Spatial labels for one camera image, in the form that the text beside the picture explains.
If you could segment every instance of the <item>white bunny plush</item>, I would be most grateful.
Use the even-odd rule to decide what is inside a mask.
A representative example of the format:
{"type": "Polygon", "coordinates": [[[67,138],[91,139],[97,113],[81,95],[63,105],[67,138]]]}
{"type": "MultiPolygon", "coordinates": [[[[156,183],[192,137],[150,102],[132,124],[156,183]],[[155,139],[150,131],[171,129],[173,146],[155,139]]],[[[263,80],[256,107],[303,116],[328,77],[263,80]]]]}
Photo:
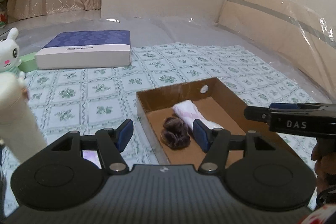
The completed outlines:
{"type": "Polygon", "coordinates": [[[22,62],[19,58],[19,46],[15,43],[18,34],[17,28],[11,28],[7,38],[0,41],[0,73],[11,72],[15,74],[22,89],[25,89],[25,73],[18,68],[22,62]]]}

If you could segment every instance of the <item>brown scrunchie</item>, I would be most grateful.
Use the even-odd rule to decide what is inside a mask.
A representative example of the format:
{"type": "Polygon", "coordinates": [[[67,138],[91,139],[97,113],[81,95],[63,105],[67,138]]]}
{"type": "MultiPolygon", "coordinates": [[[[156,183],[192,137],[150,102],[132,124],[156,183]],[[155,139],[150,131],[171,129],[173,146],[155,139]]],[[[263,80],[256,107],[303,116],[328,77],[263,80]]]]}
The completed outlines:
{"type": "Polygon", "coordinates": [[[180,118],[167,118],[163,128],[161,139],[171,149],[182,149],[190,145],[188,126],[180,118]]]}

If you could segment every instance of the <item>cream colored bottle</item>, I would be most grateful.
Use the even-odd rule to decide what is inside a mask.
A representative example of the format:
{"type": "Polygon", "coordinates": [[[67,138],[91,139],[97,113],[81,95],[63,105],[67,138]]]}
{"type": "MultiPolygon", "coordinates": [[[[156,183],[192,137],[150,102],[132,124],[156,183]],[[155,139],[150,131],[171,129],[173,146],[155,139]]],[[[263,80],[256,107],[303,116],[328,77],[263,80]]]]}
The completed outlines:
{"type": "Polygon", "coordinates": [[[16,76],[0,73],[0,137],[23,163],[47,146],[16,76]]]}

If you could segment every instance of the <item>white towel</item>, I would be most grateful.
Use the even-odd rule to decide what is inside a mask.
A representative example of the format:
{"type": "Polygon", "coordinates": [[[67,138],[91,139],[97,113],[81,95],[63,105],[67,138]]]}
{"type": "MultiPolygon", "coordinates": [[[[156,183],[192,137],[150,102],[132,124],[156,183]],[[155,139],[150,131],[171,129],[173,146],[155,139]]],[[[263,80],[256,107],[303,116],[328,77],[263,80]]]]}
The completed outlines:
{"type": "Polygon", "coordinates": [[[219,124],[206,120],[190,100],[173,105],[175,114],[193,130],[194,120],[200,119],[209,129],[222,128],[219,124]]]}

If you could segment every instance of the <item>open brown box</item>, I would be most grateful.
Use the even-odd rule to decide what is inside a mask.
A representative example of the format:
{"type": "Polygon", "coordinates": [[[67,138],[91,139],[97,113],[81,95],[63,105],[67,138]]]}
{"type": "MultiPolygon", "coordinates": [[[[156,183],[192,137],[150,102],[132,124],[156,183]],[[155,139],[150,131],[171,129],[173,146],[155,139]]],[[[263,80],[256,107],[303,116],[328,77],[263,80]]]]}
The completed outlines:
{"type": "MultiPolygon", "coordinates": [[[[163,122],[174,115],[171,107],[185,100],[194,102],[207,120],[220,124],[231,131],[231,134],[245,135],[248,130],[255,130],[267,140],[296,155],[277,133],[268,130],[265,123],[246,120],[244,109],[247,105],[244,101],[219,79],[210,78],[137,92],[137,114],[160,164],[193,164],[198,169],[205,157],[193,138],[190,145],[181,150],[171,150],[161,140],[163,122]],[[209,89],[202,94],[200,90],[204,85],[209,89]]],[[[230,151],[227,166],[242,157],[242,151],[230,151]]]]}

